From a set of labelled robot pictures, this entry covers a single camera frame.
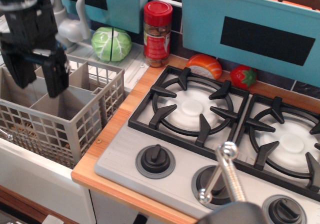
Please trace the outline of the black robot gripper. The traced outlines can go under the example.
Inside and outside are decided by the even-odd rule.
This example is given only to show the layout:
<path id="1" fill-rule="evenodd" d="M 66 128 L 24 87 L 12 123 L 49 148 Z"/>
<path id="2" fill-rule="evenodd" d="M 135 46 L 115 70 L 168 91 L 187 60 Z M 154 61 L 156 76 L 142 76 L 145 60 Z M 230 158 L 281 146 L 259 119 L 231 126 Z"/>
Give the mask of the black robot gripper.
<path id="1" fill-rule="evenodd" d="M 53 0 L 0 0 L 9 32 L 0 34 L 4 63 L 22 89 L 36 80 L 34 62 L 41 64 L 48 95 L 55 98 L 69 86 L 70 65 L 58 46 Z"/>

